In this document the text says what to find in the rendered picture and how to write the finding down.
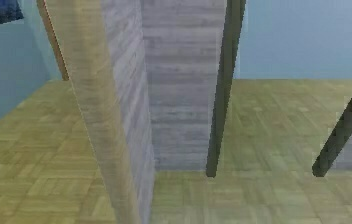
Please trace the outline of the dark grey upright post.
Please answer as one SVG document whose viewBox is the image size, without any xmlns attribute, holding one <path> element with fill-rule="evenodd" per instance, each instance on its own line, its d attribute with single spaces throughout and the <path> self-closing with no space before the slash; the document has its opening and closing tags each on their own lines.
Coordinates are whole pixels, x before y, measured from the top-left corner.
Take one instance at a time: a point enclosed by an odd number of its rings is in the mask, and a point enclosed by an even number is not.
<svg viewBox="0 0 352 224">
<path fill-rule="evenodd" d="M 324 177 L 352 136 L 352 97 L 312 165 L 315 177 Z"/>
<path fill-rule="evenodd" d="M 207 177 L 215 177 L 217 173 L 246 2 L 227 0 L 207 154 Z"/>
</svg>

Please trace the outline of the dark blue framed picture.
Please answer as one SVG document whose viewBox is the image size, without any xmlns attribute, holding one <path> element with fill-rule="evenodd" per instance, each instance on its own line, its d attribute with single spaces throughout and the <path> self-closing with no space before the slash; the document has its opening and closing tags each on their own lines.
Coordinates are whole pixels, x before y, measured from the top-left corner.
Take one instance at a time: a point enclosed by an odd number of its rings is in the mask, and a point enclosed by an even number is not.
<svg viewBox="0 0 352 224">
<path fill-rule="evenodd" d="M 0 25 L 23 18 L 18 0 L 0 0 Z"/>
</svg>

